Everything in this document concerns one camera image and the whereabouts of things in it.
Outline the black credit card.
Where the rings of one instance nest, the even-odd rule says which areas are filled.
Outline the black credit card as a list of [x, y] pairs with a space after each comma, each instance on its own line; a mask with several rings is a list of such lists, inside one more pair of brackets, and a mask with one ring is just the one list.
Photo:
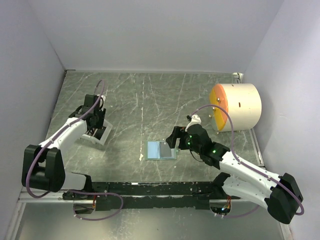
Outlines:
[[172, 149], [165, 141], [162, 141], [159, 145], [159, 156], [161, 159], [171, 159], [173, 157]]

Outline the green card holder wallet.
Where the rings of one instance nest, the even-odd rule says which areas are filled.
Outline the green card holder wallet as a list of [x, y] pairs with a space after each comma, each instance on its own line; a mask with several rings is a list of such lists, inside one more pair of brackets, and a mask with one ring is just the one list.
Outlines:
[[146, 143], [145, 159], [147, 161], [176, 160], [177, 150], [170, 148], [164, 140], [148, 141]]

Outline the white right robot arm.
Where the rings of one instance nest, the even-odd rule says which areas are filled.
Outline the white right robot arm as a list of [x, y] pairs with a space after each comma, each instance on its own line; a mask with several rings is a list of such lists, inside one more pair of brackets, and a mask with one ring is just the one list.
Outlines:
[[227, 146], [212, 141], [200, 124], [175, 126], [165, 141], [171, 149], [189, 150], [220, 170], [212, 186], [216, 198], [228, 195], [250, 201], [287, 225], [301, 209], [303, 196], [292, 175], [272, 173], [233, 154]]

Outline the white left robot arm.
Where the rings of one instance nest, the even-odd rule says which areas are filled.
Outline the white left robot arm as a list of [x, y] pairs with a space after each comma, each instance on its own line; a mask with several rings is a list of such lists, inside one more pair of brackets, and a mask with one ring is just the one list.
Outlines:
[[103, 145], [109, 129], [105, 125], [104, 95], [87, 94], [83, 105], [71, 113], [66, 123], [51, 137], [38, 145], [26, 147], [23, 156], [21, 183], [28, 190], [47, 192], [75, 190], [81, 199], [94, 192], [89, 175], [66, 172], [64, 156], [76, 140], [82, 138]]

